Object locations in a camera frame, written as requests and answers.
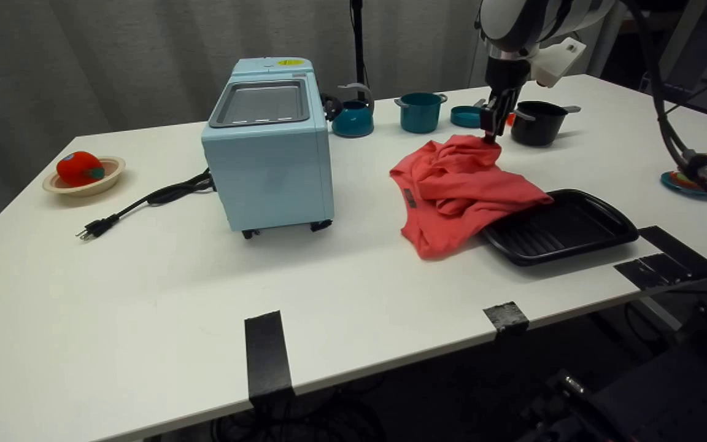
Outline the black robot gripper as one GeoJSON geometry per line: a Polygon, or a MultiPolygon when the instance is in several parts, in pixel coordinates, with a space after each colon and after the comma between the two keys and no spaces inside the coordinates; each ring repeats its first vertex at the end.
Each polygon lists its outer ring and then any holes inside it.
{"type": "Polygon", "coordinates": [[[496,142],[513,118],[513,107],[522,83],[527,81],[530,62],[521,52],[490,48],[485,64],[489,101],[478,106],[481,129],[485,142],[496,142]]]}

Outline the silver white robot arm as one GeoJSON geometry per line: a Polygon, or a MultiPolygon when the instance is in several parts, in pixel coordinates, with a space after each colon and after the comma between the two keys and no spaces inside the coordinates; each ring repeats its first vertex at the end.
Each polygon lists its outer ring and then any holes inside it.
{"type": "Polygon", "coordinates": [[[481,0],[489,101],[481,107],[485,139],[502,135],[527,81],[554,86],[586,48],[573,31],[604,19],[616,0],[481,0]]]}

